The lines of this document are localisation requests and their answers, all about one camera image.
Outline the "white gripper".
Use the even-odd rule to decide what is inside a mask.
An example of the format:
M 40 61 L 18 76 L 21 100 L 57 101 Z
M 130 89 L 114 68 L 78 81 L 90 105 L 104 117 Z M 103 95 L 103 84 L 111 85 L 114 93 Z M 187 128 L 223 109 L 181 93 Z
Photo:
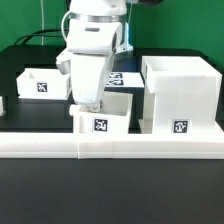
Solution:
M 112 71 L 116 49 L 123 42 L 121 16 L 75 14 L 68 34 L 62 32 L 66 48 L 56 57 L 56 66 L 71 75 L 72 95 L 76 104 L 88 105 L 100 112 L 98 104 Z

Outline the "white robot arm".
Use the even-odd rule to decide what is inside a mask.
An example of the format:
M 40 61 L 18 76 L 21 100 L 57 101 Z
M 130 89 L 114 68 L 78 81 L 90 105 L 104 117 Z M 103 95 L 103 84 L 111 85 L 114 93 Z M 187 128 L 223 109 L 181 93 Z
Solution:
M 56 57 L 56 66 L 63 75 L 71 75 L 76 104 L 101 110 L 114 56 L 127 37 L 126 4 L 157 6 L 162 1 L 71 0 L 61 22 L 66 47 Z

